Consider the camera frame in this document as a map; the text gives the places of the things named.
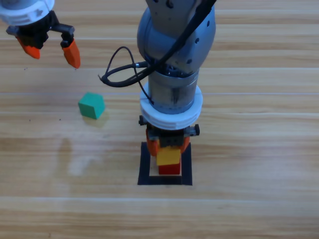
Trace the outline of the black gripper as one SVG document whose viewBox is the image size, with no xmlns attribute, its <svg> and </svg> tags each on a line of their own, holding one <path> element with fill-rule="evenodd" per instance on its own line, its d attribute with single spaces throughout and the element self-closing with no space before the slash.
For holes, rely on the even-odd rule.
<svg viewBox="0 0 319 239">
<path fill-rule="evenodd" d="M 50 11 L 43 19 L 24 26 L 9 26 L 7 34 L 16 37 L 24 52 L 35 59 L 40 59 L 40 50 L 48 39 L 48 32 L 60 32 L 60 43 L 64 57 L 69 65 L 78 69 L 81 66 L 81 57 L 74 39 L 75 28 L 59 22 L 55 11 Z"/>
<path fill-rule="evenodd" d="M 180 146 L 180 154 L 183 154 L 189 145 L 190 137 L 200 135 L 199 124 L 175 130 L 161 129 L 140 115 L 139 125 L 147 127 L 147 147 L 151 156 L 157 156 L 159 148 L 167 146 Z"/>
</svg>

